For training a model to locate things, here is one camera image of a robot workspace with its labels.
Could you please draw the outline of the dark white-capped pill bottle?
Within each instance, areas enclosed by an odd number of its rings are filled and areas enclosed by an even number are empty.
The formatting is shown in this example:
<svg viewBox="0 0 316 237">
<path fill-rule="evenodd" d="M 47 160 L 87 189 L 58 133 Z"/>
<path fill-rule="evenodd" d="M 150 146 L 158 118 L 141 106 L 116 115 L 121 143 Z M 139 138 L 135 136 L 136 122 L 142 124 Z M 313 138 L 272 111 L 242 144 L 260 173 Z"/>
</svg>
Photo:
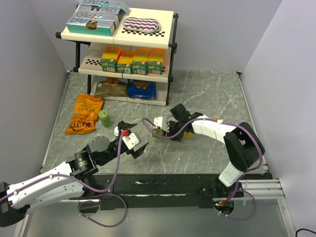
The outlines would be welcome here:
<svg viewBox="0 0 316 237">
<path fill-rule="evenodd" d="M 116 137 L 119 136 L 119 128 L 118 128 L 117 126 L 114 128 L 114 135 L 115 135 Z"/>
</svg>

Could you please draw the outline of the green weekly pill organizer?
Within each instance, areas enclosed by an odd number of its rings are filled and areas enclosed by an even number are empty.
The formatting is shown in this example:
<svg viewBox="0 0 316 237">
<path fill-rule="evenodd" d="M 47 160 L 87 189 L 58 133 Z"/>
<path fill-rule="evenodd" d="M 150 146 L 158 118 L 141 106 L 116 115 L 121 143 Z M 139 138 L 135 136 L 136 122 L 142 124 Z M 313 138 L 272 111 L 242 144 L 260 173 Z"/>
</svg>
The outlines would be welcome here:
<svg viewBox="0 0 316 237">
<path fill-rule="evenodd" d="M 154 133 L 161 135 L 161 136 L 168 136 L 167 132 L 165 132 L 163 129 L 153 129 Z M 183 133 L 180 133 L 177 137 L 172 138 L 174 141 L 181 141 L 182 139 L 191 139 L 194 137 L 194 134 L 191 132 L 184 131 Z"/>
</svg>

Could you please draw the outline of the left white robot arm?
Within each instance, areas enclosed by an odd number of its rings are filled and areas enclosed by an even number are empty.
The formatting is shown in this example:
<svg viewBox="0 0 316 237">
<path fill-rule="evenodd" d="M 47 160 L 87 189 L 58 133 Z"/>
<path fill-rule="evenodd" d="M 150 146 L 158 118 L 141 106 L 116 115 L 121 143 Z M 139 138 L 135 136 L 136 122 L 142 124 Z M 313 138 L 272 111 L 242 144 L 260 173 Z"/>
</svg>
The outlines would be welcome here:
<svg viewBox="0 0 316 237">
<path fill-rule="evenodd" d="M 0 225 L 8 227 L 25 218 L 37 208 L 71 198 L 93 198 L 106 192 L 98 186 L 94 174 L 100 166 L 126 153 L 138 158 L 145 146 L 134 148 L 142 141 L 131 131 L 134 123 L 120 121 L 115 140 L 98 136 L 81 151 L 55 168 L 17 184 L 0 184 Z"/>
</svg>

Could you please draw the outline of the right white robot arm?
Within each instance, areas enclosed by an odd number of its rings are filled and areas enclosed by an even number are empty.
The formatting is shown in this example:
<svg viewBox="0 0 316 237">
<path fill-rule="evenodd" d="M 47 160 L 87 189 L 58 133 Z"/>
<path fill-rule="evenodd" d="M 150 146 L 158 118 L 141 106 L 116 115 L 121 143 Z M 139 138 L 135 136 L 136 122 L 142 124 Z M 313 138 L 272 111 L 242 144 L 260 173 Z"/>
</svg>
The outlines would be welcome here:
<svg viewBox="0 0 316 237">
<path fill-rule="evenodd" d="M 166 119 L 160 123 L 171 140 L 181 141 L 185 132 L 204 135 L 223 143 L 227 149 L 229 163 L 219 175 L 216 193 L 222 197 L 233 191 L 233 184 L 246 172 L 253 170 L 252 165 L 263 161 L 265 149 L 250 124 L 222 122 L 195 112 L 191 114 L 183 104 L 170 110 L 174 121 Z"/>
</svg>

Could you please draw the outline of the green cylindrical container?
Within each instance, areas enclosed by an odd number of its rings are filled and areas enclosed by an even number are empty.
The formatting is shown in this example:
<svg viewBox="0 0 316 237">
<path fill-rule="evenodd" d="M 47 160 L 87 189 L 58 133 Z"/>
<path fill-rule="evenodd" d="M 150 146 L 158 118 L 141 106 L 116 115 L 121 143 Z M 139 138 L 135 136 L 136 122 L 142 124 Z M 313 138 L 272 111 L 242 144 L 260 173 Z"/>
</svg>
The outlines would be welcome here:
<svg viewBox="0 0 316 237">
<path fill-rule="evenodd" d="M 107 110 L 100 110 L 98 117 L 105 128 L 108 128 L 112 125 L 112 121 Z"/>
</svg>

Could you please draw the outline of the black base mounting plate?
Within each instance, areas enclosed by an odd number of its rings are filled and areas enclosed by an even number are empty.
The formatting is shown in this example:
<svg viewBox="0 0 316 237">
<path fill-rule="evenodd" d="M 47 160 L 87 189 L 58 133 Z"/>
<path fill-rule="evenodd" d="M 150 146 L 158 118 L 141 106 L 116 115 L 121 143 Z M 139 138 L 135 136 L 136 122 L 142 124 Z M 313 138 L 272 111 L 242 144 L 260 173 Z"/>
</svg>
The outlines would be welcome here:
<svg viewBox="0 0 316 237">
<path fill-rule="evenodd" d="M 99 197 L 101 210 L 117 208 L 187 207 L 213 208 L 213 200 L 226 199 L 241 183 L 223 185 L 217 174 L 119 174 L 111 194 Z"/>
</svg>

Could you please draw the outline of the orange honey dijon chip bag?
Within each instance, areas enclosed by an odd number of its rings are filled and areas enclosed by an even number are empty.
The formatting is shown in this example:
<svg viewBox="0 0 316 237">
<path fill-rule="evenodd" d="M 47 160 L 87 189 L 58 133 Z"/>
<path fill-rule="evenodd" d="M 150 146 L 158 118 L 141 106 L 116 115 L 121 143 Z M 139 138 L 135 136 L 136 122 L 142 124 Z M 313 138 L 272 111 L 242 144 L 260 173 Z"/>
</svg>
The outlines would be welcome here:
<svg viewBox="0 0 316 237">
<path fill-rule="evenodd" d="M 87 134 L 96 129 L 98 113 L 103 107 L 104 100 L 101 97 L 94 97 L 80 93 L 75 101 L 69 126 L 65 135 Z"/>
</svg>

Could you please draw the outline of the brown chip bag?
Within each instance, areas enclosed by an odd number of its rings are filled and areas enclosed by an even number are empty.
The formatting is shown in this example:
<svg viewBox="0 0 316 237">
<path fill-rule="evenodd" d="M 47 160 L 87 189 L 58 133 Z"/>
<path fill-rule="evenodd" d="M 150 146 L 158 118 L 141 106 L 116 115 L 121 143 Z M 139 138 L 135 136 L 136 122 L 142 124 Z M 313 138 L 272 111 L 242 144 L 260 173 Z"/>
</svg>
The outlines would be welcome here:
<svg viewBox="0 0 316 237">
<path fill-rule="evenodd" d="M 96 83 L 94 96 L 96 97 L 126 97 L 128 80 L 119 78 L 106 78 Z"/>
</svg>

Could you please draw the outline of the blue chip bag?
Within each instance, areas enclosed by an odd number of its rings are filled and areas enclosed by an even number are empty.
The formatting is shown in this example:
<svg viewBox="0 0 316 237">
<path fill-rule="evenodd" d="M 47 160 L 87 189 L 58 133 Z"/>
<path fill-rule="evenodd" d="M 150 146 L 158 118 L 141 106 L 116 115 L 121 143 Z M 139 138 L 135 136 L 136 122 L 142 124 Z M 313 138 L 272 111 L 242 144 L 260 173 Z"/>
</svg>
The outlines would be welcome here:
<svg viewBox="0 0 316 237">
<path fill-rule="evenodd" d="M 157 84 L 153 81 L 130 79 L 127 95 L 132 99 L 156 99 Z"/>
</svg>

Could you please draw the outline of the green orange carton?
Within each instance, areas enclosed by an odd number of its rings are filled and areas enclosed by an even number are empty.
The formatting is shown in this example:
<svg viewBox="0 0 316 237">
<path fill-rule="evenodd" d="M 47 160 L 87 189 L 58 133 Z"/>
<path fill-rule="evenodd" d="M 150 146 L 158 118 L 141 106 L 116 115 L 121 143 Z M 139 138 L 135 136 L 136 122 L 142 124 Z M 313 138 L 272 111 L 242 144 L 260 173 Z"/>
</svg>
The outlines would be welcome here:
<svg viewBox="0 0 316 237">
<path fill-rule="evenodd" d="M 139 75 L 147 75 L 148 74 L 148 58 L 149 58 L 150 50 L 146 48 L 137 48 L 135 50 L 134 56 L 132 58 L 132 73 Z"/>
<path fill-rule="evenodd" d="M 132 74 L 132 61 L 135 52 L 123 50 L 117 61 L 117 72 L 122 74 Z"/>
<path fill-rule="evenodd" d="M 105 48 L 100 60 L 104 72 L 117 73 L 117 61 L 120 53 L 120 47 L 108 46 Z"/>
<path fill-rule="evenodd" d="M 152 48 L 147 61 L 147 70 L 149 74 L 161 75 L 164 66 L 165 50 Z"/>
</svg>

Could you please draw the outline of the beige three-tier shelf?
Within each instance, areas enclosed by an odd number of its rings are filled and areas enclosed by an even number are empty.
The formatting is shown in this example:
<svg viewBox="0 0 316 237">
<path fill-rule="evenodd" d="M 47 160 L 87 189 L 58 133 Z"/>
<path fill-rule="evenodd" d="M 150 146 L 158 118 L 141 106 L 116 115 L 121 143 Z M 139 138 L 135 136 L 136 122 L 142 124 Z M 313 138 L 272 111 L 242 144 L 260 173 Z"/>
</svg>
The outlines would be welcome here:
<svg viewBox="0 0 316 237">
<path fill-rule="evenodd" d="M 165 10 L 131 8 L 116 22 L 89 11 L 71 18 L 56 36 L 76 43 L 75 72 L 109 77 L 110 84 L 126 80 L 124 92 L 108 93 L 107 99 L 165 106 L 177 22 L 178 14 Z"/>
</svg>

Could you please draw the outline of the wavy patterned pouch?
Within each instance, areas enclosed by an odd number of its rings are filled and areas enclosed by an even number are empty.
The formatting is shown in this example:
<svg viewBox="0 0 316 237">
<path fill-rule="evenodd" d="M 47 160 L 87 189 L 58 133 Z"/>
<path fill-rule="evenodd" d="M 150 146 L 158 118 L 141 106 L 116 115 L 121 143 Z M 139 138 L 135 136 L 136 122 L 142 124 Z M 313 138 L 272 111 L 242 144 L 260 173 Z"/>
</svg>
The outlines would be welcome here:
<svg viewBox="0 0 316 237">
<path fill-rule="evenodd" d="M 143 19 L 136 17 L 128 17 L 124 20 L 123 27 L 126 30 L 137 31 L 142 33 L 154 33 L 160 31 L 161 26 L 156 19 Z"/>
</svg>

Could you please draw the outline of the teal snack box front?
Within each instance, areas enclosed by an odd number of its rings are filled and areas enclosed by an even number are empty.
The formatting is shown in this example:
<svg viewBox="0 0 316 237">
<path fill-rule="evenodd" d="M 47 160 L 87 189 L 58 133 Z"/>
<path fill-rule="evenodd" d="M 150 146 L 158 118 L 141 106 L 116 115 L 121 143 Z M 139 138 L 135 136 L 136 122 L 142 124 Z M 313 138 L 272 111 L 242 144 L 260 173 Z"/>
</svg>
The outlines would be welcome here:
<svg viewBox="0 0 316 237">
<path fill-rule="evenodd" d="M 84 19 L 71 17 L 66 23 L 69 32 L 97 36 L 113 36 L 115 24 L 113 21 L 100 19 Z"/>
</svg>

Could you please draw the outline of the teal snack box middle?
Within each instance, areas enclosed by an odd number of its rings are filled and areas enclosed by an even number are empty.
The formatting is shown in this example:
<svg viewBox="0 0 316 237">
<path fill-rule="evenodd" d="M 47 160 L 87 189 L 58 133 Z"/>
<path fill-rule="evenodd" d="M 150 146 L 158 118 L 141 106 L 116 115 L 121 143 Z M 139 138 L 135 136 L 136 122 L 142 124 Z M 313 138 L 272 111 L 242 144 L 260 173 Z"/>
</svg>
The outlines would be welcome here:
<svg viewBox="0 0 316 237">
<path fill-rule="evenodd" d="M 92 20 L 106 20 L 119 22 L 122 18 L 121 12 L 118 13 L 97 13 L 97 12 L 86 12 L 86 11 L 76 11 L 72 17 L 83 18 L 83 19 L 92 19 Z"/>
</svg>

